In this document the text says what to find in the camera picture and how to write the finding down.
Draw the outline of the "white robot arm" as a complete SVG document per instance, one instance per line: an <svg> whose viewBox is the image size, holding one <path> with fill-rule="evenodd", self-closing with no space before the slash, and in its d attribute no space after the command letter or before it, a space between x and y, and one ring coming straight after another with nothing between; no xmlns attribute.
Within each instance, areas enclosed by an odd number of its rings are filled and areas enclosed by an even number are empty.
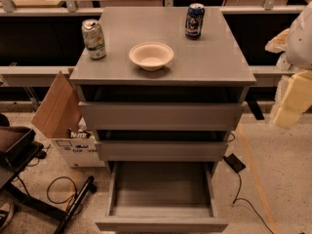
<svg viewBox="0 0 312 234"><path fill-rule="evenodd" d="M312 106L312 2L282 31L267 42L265 50L283 52L284 60L298 69L290 78L282 78L278 90L282 98L273 108L271 124L289 130L301 115Z"/></svg>

